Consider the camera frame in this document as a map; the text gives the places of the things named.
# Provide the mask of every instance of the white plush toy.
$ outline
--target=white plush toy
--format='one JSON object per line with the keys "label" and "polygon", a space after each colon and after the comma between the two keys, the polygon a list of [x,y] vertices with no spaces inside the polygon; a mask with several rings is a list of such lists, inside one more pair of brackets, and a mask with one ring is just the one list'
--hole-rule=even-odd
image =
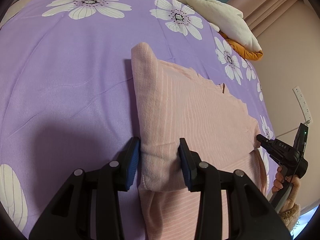
{"label": "white plush toy", "polygon": [[178,0],[192,7],[216,30],[244,46],[248,51],[258,52],[261,47],[243,20],[243,13],[237,8],[217,0]]}

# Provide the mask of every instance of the wall outlet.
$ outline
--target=wall outlet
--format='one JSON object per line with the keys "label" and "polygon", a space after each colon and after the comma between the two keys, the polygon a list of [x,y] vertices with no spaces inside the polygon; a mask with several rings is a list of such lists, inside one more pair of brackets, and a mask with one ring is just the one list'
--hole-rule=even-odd
{"label": "wall outlet", "polygon": [[304,96],[303,96],[299,86],[296,86],[292,90],[293,90],[294,94],[296,95],[296,98],[297,98],[297,100],[299,102],[299,105],[301,107],[304,119],[306,120],[306,122],[309,120],[310,121],[309,124],[312,124],[313,120],[312,120],[312,117],[311,117],[311,113],[310,113],[309,107],[307,105],[306,100],[304,99]]}

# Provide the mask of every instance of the hand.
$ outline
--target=hand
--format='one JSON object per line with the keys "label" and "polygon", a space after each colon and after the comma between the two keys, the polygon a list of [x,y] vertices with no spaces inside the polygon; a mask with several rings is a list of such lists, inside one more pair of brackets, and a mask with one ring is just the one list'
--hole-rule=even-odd
{"label": "hand", "polygon": [[[282,166],[278,167],[276,179],[273,182],[273,187],[271,189],[272,193],[275,193],[283,188],[282,183],[284,183],[284,180],[286,180],[287,182],[290,182],[290,180],[291,180],[292,176],[288,176],[288,177],[284,178],[283,175],[281,174],[281,170],[282,170]],[[291,183],[293,184],[292,190],[289,194],[288,199],[285,201],[284,206],[280,210],[280,213],[283,213],[283,212],[286,212],[286,211],[292,209],[294,203],[296,202],[297,193],[298,193],[299,188],[301,186],[301,180],[299,179],[299,177],[297,175],[294,175],[291,180]]]}

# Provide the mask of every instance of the pink sweater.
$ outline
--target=pink sweater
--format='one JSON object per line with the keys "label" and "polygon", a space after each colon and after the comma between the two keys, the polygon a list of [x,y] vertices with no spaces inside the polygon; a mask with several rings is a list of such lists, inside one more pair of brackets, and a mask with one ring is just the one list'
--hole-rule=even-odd
{"label": "pink sweater", "polygon": [[[199,193],[184,184],[177,149],[191,151],[219,170],[243,170],[265,194],[266,172],[256,135],[258,122],[227,87],[193,69],[158,60],[146,43],[132,48],[132,72],[140,124],[141,207],[150,240],[191,240]],[[223,194],[223,237],[228,237]]]}

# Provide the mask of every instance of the metal screw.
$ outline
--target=metal screw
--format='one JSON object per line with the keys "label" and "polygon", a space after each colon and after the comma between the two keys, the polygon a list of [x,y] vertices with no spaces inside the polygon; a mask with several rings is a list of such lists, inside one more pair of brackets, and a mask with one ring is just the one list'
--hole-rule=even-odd
{"label": "metal screw", "polygon": [[111,161],[111,162],[109,163],[109,165],[110,165],[110,167],[118,167],[119,162],[117,162],[117,161]]}
{"label": "metal screw", "polygon": [[241,170],[236,170],[236,175],[242,177],[244,175],[244,172]]}
{"label": "metal screw", "polygon": [[199,167],[200,167],[200,168],[203,168],[203,169],[206,169],[206,168],[209,167],[209,164],[206,163],[206,162],[200,162],[200,163],[199,163]]}
{"label": "metal screw", "polygon": [[81,170],[81,169],[77,169],[77,170],[75,170],[75,171],[73,172],[73,174],[74,174],[75,176],[80,176],[82,173],[83,173],[83,170]]}

